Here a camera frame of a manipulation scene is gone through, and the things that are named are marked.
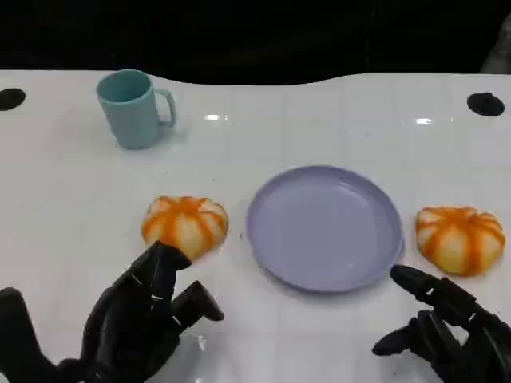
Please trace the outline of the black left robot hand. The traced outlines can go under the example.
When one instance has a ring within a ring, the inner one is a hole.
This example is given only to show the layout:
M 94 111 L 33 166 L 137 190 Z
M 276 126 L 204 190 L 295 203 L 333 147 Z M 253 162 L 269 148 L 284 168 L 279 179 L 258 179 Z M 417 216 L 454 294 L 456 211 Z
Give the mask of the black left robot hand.
M 81 354 L 57 367 L 64 382 L 145 382 L 165 365 L 181 334 L 201 318 L 224 313 L 198 281 L 175 293 L 191 260 L 156 241 L 106 289 L 85 323 Z

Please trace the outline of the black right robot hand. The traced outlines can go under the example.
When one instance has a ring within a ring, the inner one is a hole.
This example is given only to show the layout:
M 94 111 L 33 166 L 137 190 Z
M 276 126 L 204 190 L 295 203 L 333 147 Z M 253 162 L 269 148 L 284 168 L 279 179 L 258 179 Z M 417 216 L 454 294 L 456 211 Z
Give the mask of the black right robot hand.
M 448 278 L 395 265 L 392 280 L 431 306 L 380 339 L 372 353 L 410 351 L 430 363 L 444 382 L 509 382 L 510 326 Z

